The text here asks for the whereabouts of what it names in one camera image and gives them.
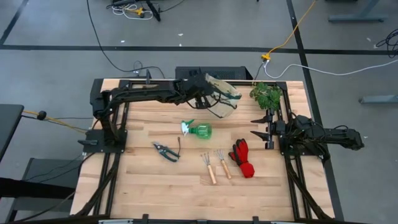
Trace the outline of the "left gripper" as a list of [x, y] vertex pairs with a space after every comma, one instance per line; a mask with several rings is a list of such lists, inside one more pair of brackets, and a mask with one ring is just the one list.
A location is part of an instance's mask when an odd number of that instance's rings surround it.
[[215, 89], [209, 78], [208, 74], [202, 73], [183, 79], [178, 86], [178, 92], [191, 105], [210, 105], [208, 98], [211, 98]]

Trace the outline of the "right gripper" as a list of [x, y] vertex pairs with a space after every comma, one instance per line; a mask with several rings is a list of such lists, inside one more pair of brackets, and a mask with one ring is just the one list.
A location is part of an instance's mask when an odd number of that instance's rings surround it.
[[[266, 149], [274, 149], [275, 141], [273, 137], [276, 136], [279, 143], [279, 149], [284, 150], [286, 147], [286, 134], [287, 134], [287, 123], [285, 122], [281, 110], [270, 110], [270, 115], [277, 115], [277, 119], [275, 121], [272, 120], [271, 117], [268, 119], [268, 127], [266, 130], [267, 133], [262, 133], [258, 131], [251, 131], [254, 135], [261, 138], [263, 141], [267, 141]], [[267, 122], [267, 116], [262, 117], [261, 119], [255, 119], [251, 121], [252, 123], [264, 124]]]

